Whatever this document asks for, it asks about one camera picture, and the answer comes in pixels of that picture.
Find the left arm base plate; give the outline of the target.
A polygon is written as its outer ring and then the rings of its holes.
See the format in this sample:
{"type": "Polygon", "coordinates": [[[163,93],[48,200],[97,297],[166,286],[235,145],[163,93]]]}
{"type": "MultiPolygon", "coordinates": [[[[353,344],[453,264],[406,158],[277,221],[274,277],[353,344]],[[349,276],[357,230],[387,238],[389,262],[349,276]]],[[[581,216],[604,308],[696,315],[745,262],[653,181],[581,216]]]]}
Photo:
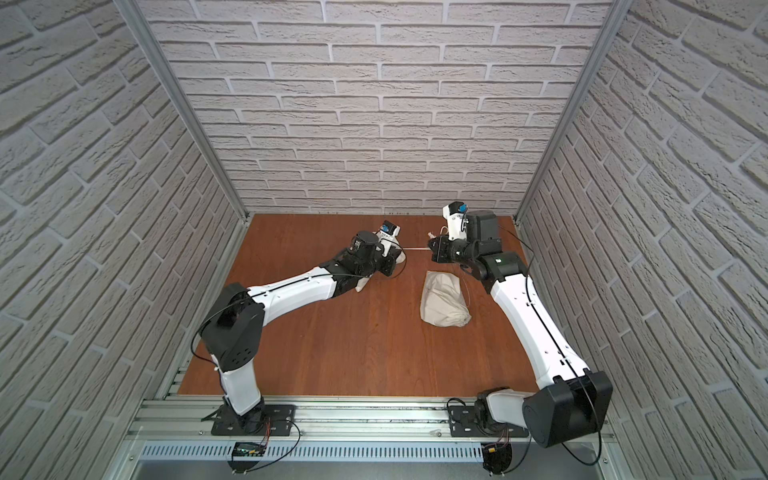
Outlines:
{"type": "Polygon", "coordinates": [[[213,421],[213,436],[288,437],[295,411],[295,405],[272,404],[256,406],[243,415],[237,415],[230,405],[222,404],[204,420],[213,421]]]}

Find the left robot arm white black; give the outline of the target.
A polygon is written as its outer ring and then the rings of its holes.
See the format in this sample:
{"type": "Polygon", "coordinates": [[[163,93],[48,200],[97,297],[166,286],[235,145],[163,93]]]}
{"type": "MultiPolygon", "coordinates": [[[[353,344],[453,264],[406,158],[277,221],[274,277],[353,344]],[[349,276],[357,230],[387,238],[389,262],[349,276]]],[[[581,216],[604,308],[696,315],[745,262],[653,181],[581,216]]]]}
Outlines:
{"type": "Polygon", "coordinates": [[[263,328],[309,304],[361,291],[376,273],[391,276],[406,260],[399,233],[399,226],[385,221],[376,232],[358,232],[348,247],[305,273],[248,288],[233,283],[221,291],[197,334],[218,372],[226,412],[249,427],[260,423],[264,402],[253,360],[263,328]]]}

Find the cream cloth bag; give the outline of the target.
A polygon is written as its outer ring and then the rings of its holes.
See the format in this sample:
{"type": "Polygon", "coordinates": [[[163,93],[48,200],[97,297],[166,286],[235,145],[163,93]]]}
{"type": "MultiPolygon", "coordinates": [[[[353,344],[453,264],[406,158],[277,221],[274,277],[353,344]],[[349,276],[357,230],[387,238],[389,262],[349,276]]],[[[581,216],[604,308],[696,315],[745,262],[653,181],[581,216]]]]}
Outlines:
{"type": "Polygon", "coordinates": [[[359,279],[355,286],[355,290],[357,292],[361,292],[365,288],[366,284],[370,281],[370,279],[371,275],[359,279]]]}
{"type": "Polygon", "coordinates": [[[428,271],[423,285],[420,318],[441,328],[464,327],[471,320],[460,279],[453,273],[428,271]]]}

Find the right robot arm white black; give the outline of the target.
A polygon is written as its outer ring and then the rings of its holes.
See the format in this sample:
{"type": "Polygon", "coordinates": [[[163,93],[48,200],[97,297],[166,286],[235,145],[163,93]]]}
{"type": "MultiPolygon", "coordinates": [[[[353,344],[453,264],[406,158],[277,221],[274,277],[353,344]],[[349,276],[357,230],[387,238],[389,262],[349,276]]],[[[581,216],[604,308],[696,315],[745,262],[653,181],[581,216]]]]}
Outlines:
{"type": "Polygon", "coordinates": [[[602,430],[613,385],[593,371],[568,344],[541,305],[529,268],[502,246],[496,215],[471,213],[454,201],[443,209],[447,227],[428,247],[436,263],[454,263],[480,281],[510,321],[535,375],[538,391],[510,388],[479,395],[481,419],[529,431],[542,447],[562,444],[602,430]]]}

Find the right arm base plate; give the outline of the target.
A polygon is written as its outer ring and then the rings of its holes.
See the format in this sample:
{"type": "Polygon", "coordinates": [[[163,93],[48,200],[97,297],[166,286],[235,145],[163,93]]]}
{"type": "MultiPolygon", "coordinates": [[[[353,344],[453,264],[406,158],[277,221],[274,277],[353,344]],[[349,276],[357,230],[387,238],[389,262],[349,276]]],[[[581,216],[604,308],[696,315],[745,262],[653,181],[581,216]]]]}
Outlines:
{"type": "Polygon", "coordinates": [[[461,405],[449,402],[446,405],[448,426],[452,437],[456,438],[499,438],[503,440],[526,438],[528,430],[509,423],[496,422],[483,408],[475,405],[461,405]]]}

